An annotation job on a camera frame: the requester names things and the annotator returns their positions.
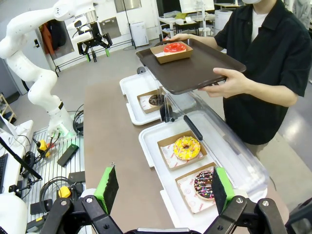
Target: face mask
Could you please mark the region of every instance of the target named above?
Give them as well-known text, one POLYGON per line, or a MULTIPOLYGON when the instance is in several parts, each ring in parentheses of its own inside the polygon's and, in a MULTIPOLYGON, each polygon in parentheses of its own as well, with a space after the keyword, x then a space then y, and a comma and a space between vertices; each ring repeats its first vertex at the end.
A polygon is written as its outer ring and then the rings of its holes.
POLYGON ((245 4, 256 4, 261 2, 261 0, 242 0, 245 4))

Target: yellow component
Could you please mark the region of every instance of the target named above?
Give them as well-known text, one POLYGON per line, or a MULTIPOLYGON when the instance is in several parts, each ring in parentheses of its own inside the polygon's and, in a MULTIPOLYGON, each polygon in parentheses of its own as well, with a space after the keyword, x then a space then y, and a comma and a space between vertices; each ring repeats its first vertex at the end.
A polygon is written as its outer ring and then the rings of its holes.
POLYGON ((187 13, 177 13, 175 19, 185 19, 185 17, 187 17, 187 13))
POLYGON ((67 197, 70 196, 70 194, 71 194, 71 193, 70 193, 70 190, 69 190, 69 188, 66 187, 66 186, 61 187, 61 188, 59 189, 59 191, 58 191, 59 197, 65 197, 65 198, 67 198, 67 197))
MULTIPOLYGON (((41 149, 41 150, 43 150, 43 151, 45 151, 45 150, 48 149, 48 145, 47 145, 47 143, 45 142, 45 140, 41 140, 41 141, 39 141, 39 142, 40 142, 40 147, 39 147, 39 149, 41 149)), ((46 156, 46 157, 49 157, 49 156, 50 156, 50 152, 47 152, 45 156, 46 156)))
POLYGON ((192 160, 199 154, 199 151, 199 142, 191 136, 181 137, 174 144, 174 154, 181 160, 192 160))

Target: yellow frosted donut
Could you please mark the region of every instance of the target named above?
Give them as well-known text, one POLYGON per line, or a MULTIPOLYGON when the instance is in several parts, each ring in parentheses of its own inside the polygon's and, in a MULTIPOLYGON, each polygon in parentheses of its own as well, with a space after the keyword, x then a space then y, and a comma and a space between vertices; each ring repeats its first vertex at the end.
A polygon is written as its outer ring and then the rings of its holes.
POLYGON ((181 137, 174 144, 174 154, 181 160, 191 160, 199 154, 199 151, 199 142, 191 136, 181 137))

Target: white robotic arm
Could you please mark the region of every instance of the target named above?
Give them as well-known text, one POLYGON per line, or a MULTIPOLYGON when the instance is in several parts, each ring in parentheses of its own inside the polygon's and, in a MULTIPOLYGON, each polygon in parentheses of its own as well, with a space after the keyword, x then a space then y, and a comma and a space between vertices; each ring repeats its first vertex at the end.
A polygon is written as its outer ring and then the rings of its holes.
MULTIPOLYGON (((57 82, 57 75, 34 65, 22 52, 27 42, 27 33, 50 21, 66 20, 76 17, 73 24, 81 21, 92 23, 97 21, 93 0, 59 0, 52 8, 30 11, 13 18, 7 25, 6 37, 0 41, 0 58, 6 59, 8 66, 24 81, 35 83, 28 92, 29 100, 43 107, 50 116, 48 133, 61 132, 61 136, 74 133, 73 120, 70 118, 62 101, 51 95, 51 89, 57 82)), ((75 41, 85 41, 92 37, 87 32, 78 35, 75 41)))

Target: wire grid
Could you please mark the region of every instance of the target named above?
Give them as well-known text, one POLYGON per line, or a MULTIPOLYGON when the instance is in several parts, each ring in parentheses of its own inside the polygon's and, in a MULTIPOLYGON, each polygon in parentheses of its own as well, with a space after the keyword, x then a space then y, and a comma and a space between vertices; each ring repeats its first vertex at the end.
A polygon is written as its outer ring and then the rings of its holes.
MULTIPOLYGON (((47 143, 50 142, 50 138, 48 137, 47 134, 47 128, 34 132, 33 138, 36 141, 44 139, 47 143)), ((30 151, 35 152, 36 157, 39 156, 37 146, 34 143, 34 141, 32 141, 30 151)), ((68 178, 69 173, 84 171, 83 137, 75 136, 69 139, 59 140, 56 142, 55 147, 52 148, 49 152, 50 156, 48 158, 42 159, 39 163, 37 163, 34 166, 34 170, 38 172, 39 175, 41 175, 42 181, 34 184, 30 193, 23 199, 28 207, 27 222, 35 220, 36 218, 42 217, 43 215, 46 214, 41 213, 30 215, 30 205, 39 202, 40 190, 45 183, 47 183, 49 180, 57 176, 64 176, 68 178), (71 144, 78 146, 79 150, 76 152, 75 156, 72 157, 72 159, 68 162, 68 164, 65 167, 61 167, 60 165, 58 165, 57 161, 71 144)), ((64 181, 57 182, 57 185, 59 187, 68 186, 68 184, 64 181)), ((57 199, 57 189, 58 187, 55 184, 52 184, 48 188, 44 199, 45 200, 52 199, 54 202, 57 199)), ((29 190, 24 190, 22 193, 22 197, 25 196, 28 192, 29 190)), ((92 233, 91 226, 83 227, 79 232, 79 234, 91 234, 91 233, 92 233)))

